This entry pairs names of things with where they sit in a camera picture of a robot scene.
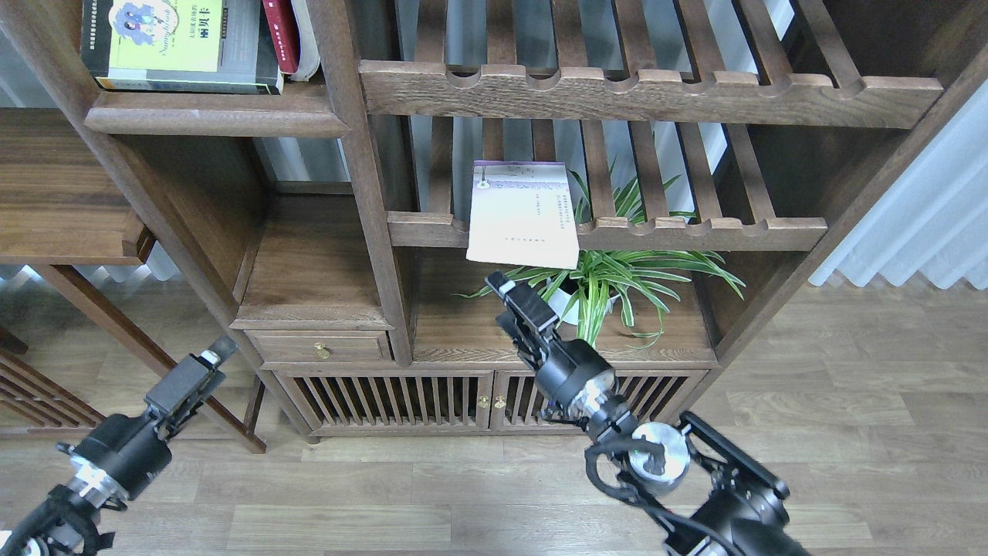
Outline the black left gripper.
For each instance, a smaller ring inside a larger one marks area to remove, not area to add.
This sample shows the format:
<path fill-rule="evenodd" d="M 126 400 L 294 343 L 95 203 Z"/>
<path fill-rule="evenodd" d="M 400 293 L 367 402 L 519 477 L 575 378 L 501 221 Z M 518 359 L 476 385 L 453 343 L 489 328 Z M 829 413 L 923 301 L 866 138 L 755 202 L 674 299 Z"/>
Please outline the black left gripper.
<path fill-rule="evenodd" d="M 199 355 L 177 363 L 146 395 L 139 416 L 112 414 L 84 440 L 56 444 L 76 469 L 67 500 L 85 513 L 125 511 L 172 459 L 168 443 L 225 380 L 220 366 L 236 351 L 220 337 Z"/>

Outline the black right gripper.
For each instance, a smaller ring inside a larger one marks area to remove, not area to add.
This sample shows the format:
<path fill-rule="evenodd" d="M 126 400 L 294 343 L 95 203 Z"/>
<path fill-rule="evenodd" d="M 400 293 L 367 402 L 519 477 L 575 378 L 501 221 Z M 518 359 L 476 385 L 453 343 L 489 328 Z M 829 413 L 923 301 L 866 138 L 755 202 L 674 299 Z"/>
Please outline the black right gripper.
<path fill-rule="evenodd" d="M 557 332 L 559 317 L 526 283 L 495 271 L 485 283 L 506 307 L 496 323 L 511 337 L 516 355 L 533 370 L 534 383 L 554 408 L 579 422 L 613 418 L 615 375 L 595 349 L 582 339 L 564 341 Z"/>

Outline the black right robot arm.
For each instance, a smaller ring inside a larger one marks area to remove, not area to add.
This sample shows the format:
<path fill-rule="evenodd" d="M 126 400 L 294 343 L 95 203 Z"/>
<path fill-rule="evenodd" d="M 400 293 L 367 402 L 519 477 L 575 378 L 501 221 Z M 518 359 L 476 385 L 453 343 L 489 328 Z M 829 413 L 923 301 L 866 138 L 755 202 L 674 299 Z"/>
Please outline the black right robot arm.
<path fill-rule="evenodd" d="M 595 348 L 560 337 L 539 294 L 501 272 L 485 282 L 505 306 L 498 325 L 546 400 L 541 415 L 589 437 L 589 481 L 662 527 L 664 555 L 806 554 L 786 532 L 783 480 L 692 412 L 674 425 L 646 422 Z"/>

